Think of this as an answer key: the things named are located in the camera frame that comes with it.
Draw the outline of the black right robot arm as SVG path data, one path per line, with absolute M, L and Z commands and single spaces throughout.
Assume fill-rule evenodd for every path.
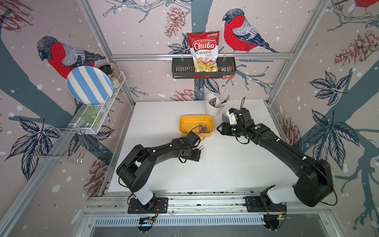
M 324 198 L 335 193 L 331 167 L 325 160 L 315 160 L 279 138 L 269 127 L 256 124 L 246 108 L 229 110 L 229 120 L 222 122 L 217 130 L 221 135 L 236 139 L 244 137 L 248 142 L 268 150 L 287 165 L 298 177 L 295 184 L 273 186 L 265 191 L 272 203 L 300 201 L 314 207 Z

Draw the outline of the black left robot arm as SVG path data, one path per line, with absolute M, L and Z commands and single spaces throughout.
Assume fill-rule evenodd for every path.
M 116 169 L 119 184 L 128 188 L 142 206 L 152 206 L 155 195 L 147 182 L 155 165 L 169 159 L 178 159 L 182 164 L 198 162 L 200 142 L 201 138 L 191 131 L 185 137 L 175 138 L 161 146 L 145 148 L 141 144 L 136 145 Z

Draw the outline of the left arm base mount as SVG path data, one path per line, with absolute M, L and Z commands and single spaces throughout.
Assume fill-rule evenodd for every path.
M 132 198 L 129 202 L 128 214 L 149 214 L 149 213 L 167 213 L 168 198 L 153 197 L 147 204 L 143 205 L 141 202 Z

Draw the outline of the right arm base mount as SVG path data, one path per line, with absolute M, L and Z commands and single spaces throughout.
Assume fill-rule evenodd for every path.
M 266 196 L 247 196 L 244 206 L 248 212 L 286 212 L 284 203 L 275 204 Z

